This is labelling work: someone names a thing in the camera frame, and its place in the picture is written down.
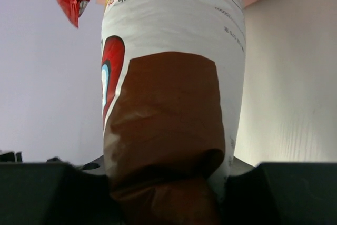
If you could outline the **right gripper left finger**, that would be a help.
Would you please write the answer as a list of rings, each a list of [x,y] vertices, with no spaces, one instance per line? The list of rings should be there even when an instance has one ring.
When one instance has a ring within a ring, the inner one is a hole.
[[[1,224],[113,224],[103,159],[74,166],[1,155]]]

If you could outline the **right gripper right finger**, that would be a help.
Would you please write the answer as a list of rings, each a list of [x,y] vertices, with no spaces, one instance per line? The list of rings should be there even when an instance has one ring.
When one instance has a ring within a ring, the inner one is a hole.
[[[235,158],[225,189],[222,224],[336,224],[336,163]]]

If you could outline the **brown chips bag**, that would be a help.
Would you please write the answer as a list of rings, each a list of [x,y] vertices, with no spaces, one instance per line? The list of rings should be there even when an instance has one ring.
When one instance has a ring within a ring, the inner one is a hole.
[[[126,224],[221,224],[245,51],[242,0],[106,0],[104,161]]]

